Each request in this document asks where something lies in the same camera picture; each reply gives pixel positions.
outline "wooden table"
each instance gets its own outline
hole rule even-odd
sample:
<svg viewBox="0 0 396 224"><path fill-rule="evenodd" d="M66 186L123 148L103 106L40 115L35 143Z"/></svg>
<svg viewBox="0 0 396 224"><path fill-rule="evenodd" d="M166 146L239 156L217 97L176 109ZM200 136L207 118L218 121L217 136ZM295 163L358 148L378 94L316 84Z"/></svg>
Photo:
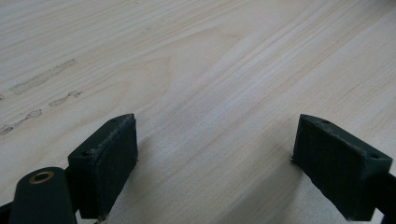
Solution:
<svg viewBox="0 0 396 224"><path fill-rule="evenodd" d="M396 158L395 1L3 1L0 36L0 204L127 113L107 223L346 223L289 161L302 113Z"/></svg>

